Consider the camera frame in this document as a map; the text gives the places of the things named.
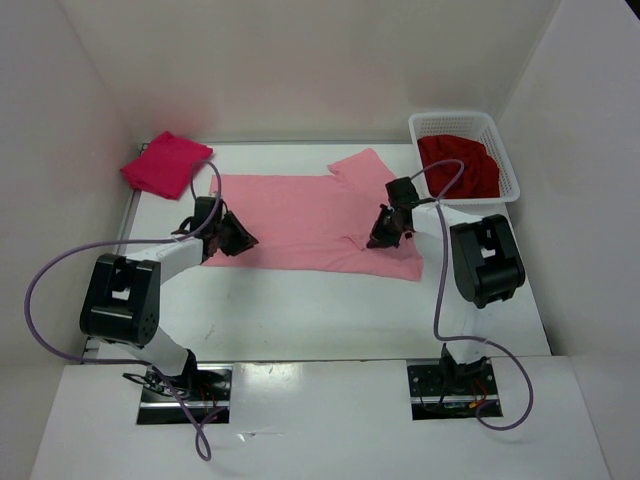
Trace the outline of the light pink t shirt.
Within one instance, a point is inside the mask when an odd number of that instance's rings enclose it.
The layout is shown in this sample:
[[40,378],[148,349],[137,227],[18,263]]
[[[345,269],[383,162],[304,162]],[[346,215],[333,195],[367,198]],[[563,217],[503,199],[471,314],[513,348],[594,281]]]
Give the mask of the light pink t shirt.
[[321,176],[225,175],[222,194],[255,247],[237,256],[215,254],[209,267],[313,270],[417,282],[423,259],[415,243],[369,249],[370,231],[394,180],[367,148],[337,161]]

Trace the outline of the magenta t shirt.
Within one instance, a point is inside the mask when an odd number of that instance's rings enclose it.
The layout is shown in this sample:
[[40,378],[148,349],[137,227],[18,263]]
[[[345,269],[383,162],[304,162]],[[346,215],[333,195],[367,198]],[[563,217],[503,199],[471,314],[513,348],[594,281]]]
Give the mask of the magenta t shirt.
[[213,154],[206,145],[165,131],[120,172],[134,190],[179,200],[190,185],[192,168],[199,169]]

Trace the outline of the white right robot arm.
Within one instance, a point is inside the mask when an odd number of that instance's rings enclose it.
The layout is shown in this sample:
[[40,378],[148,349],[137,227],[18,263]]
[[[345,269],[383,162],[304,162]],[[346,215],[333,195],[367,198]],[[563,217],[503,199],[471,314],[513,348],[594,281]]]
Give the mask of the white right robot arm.
[[[380,206],[367,247],[400,245],[413,233],[443,241],[443,264],[436,297],[433,332],[442,343],[439,367],[443,384],[459,389],[481,377],[487,351],[517,357],[490,338],[497,312],[523,286],[525,269],[509,221],[503,215],[481,217],[440,203],[428,206]],[[447,286],[466,302],[465,316],[451,334],[440,330]]]

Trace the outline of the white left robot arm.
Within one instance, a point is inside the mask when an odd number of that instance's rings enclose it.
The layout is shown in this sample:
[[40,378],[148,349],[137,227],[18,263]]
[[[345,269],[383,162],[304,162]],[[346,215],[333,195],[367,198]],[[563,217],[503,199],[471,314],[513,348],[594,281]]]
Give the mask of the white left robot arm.
[[231,211],[186,218],[177,229],[194,237],[142,250],[131,257],[104,254],[92,272],[79,326],[82,333],[115,344],[148,365],[148,385],[167,378],[182,397],[218,380],[197,367],[195,354],[176,343],[160,327],[161,286],[202,265],[218,252],[234,257],[259,240]]

